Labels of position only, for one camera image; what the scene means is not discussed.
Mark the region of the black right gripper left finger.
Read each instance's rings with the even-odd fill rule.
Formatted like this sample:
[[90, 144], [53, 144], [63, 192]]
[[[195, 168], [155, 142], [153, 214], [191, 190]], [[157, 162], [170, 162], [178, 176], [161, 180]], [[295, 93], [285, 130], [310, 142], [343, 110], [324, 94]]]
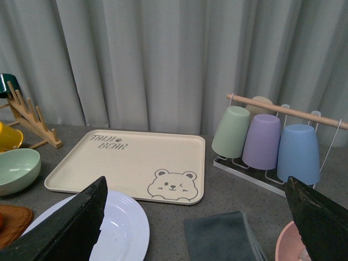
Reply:
[[107, 194], [102, 176], [1, 250], [1, 260], [89, 260], [101, 233]]

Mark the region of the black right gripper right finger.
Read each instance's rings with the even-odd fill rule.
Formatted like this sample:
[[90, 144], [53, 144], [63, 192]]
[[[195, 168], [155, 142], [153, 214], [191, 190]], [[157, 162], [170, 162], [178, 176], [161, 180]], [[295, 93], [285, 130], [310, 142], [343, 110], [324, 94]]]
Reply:
[[347, 260], [347, 209], [293, 176], [285, 195], [311, 260]]

